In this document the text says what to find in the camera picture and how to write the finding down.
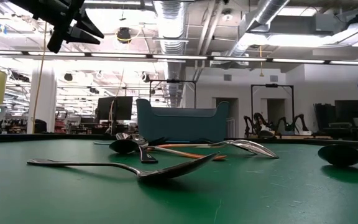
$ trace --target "white pillar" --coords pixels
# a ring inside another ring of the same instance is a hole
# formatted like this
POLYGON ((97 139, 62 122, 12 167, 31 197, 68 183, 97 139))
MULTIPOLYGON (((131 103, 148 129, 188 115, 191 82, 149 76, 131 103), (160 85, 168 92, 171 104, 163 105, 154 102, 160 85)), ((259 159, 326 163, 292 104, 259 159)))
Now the white pillar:
POLYGON ((55 129, 55 110, 57 76, 53 69, 53 62, 45 61, 42 69, 40 90, 38 94, 37 110, 33 118, 35 107, 35 96, 37 94, 38 82, 40 77, 41 61, 37 62, 32 70, 29 120, 27 122, 27 134, 32 134, 32 125, 35 119, 41 119, 47 123, 47 131, 53 132, 55 129))

